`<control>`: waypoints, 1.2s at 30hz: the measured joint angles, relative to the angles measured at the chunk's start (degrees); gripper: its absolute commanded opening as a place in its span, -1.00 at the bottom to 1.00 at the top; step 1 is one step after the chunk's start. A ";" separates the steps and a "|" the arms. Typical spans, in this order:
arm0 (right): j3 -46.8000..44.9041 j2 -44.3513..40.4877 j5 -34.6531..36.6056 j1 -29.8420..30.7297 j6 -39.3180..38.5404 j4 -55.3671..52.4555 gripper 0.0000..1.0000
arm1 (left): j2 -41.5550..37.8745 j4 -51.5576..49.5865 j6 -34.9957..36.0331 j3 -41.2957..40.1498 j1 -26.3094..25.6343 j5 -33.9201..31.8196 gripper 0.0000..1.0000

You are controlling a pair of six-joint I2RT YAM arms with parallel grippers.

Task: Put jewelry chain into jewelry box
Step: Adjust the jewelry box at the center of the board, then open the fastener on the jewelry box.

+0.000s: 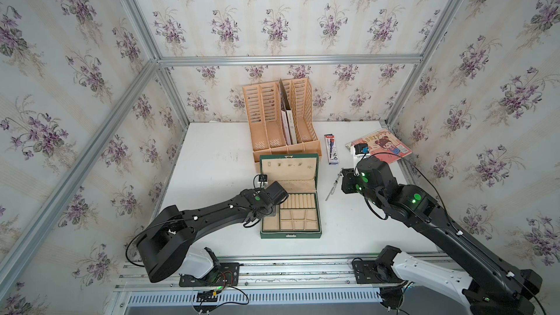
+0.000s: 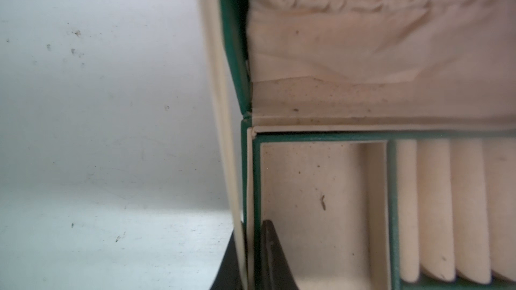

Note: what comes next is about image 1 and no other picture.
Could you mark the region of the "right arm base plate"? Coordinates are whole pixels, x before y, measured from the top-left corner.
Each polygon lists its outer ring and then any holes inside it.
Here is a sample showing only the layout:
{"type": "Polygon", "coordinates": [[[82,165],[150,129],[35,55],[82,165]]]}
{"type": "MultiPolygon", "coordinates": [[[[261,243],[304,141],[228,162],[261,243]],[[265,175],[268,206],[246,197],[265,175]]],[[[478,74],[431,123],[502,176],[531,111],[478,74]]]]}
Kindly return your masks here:
{"type": "Polygon", "coordinates": [[[390,266],[376,260],[354,258],[351,267],[357,284],[403,284],[390,266]]]}

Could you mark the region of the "green jewelry box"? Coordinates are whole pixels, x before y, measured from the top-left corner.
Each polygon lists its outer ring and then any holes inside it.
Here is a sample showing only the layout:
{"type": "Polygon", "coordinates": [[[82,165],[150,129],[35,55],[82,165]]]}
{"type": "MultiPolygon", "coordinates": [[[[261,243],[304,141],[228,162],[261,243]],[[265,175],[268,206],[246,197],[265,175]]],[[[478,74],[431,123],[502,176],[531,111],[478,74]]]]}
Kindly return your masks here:
{"type": "Polygon", "coordinates": [[[262,239],[318,239],[322,224],[317,193],[318,154],[262,155],[260,171],[270,184],[280,184],[286,199],[264,217],[262,239]]]}

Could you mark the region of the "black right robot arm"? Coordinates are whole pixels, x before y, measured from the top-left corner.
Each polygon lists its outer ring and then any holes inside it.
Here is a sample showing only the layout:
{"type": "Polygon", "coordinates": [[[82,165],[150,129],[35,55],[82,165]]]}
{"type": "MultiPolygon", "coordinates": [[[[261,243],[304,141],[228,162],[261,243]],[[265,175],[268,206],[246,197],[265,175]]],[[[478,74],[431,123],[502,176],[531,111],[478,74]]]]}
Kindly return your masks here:
{"type": "Polygon", "coordinates": [[[401,306],[409,283],[427,287],[461,304],[468,314],[533,314],[542,277],[500,258],[462,230],[443,204],[415,185],[397,182],[388,163],[365,157],[352,169],[342,169],[341,189],[360,194],[369,209],[377,207],[386,219],[403,223],[445,252],[462,270],[420,260],[394,246],[385,246],[371,262],[381,282],[399,283],[386,292],[383,305],[401,306]]]}

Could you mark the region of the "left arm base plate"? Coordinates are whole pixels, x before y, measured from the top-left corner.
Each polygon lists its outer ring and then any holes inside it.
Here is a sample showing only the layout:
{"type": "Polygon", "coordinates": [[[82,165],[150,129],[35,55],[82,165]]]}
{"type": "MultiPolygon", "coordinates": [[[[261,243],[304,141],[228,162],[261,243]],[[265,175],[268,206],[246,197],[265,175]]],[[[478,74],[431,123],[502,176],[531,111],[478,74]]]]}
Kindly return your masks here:
{"type": "Polygon", "coordinates": [[[210,287],[210,286],[237,286],[239,283],[240,263],[222,263],[213,268],[202,279],[189,275],[181,275],[180,287],[210,287]]]}

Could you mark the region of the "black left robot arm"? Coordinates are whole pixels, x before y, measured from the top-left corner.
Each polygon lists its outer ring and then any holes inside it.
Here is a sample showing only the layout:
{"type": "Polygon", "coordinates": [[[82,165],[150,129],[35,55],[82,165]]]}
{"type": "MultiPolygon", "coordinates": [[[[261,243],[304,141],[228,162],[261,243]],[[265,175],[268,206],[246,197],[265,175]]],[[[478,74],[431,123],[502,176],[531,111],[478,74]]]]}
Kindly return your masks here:
{"type": "Polygon", "coordinates": [[[191,252],[190,247],[230,225],[250,227],[272,215],[288,197],[288,192],[274,182],[266,188],[243,190],[229,200],[202,209],[180,211],[175,205],[168,206],[130,244],[137,248],[151,283],[175,274],[214,281],[220,267],[214,252],[208,247],[191,252]]]}

